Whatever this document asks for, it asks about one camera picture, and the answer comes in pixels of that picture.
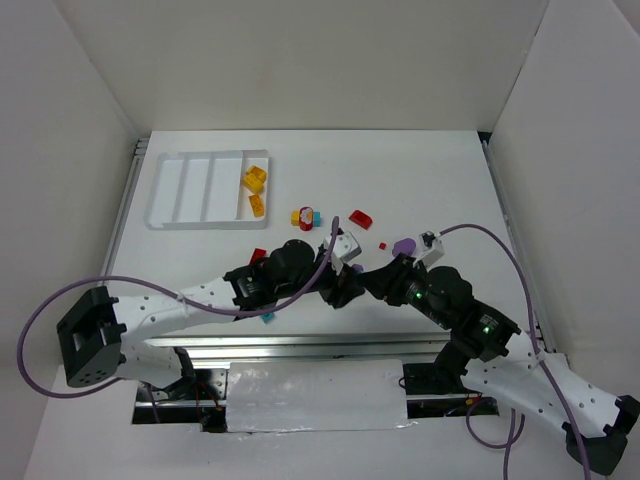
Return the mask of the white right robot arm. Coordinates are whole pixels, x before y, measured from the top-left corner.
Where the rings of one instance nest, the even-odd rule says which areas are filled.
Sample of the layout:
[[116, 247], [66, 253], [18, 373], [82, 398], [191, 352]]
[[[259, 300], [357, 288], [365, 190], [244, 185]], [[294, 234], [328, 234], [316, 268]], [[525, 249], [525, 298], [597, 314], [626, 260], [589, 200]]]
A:
[[452, 267], [426, 269], [398, 256], [357, 281], [374, 298], [409, 305], [450, 334], [432, 367], [409, 369], [406, 386], [433, 382], [444, 392], [465, 388], [492, 397], [539, 420], [592, 472], [614, 472], [639, 418], [638, 400], [607, 393], [572, 372], [562, 357], [536, 352], [526, 333], [475, 299], [471, 284]]

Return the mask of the yellow round printed lego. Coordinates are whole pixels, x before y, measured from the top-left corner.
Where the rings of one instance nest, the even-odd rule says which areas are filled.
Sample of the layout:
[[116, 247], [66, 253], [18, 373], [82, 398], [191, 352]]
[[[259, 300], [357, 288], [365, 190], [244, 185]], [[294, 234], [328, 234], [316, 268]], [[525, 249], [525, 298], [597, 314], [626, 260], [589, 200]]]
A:
[[252, 173], [247, 173], [243, 177], [242, 183], [252, 194], [258, 195], [264, 189], [264, 182]]

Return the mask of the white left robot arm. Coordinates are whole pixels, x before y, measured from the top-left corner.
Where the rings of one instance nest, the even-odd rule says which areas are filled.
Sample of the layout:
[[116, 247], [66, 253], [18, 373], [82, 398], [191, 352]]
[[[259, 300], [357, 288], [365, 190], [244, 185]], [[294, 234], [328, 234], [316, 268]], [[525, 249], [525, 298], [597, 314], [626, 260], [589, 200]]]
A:
[[226, 324], [276, 312], [288, 299], [317, 292], [338, 309], [363, 294], [349, 262], [361, 247], [348, 233], [318, 249], [302, 240], [250, 265], [181, 292], [112, 296], [87, 290], [56, 326], [68, 386], [93, 386], [119, 377], [172, 390], [194, 378], [188, 354], [151, 345], [151, 339], [205, 324]]

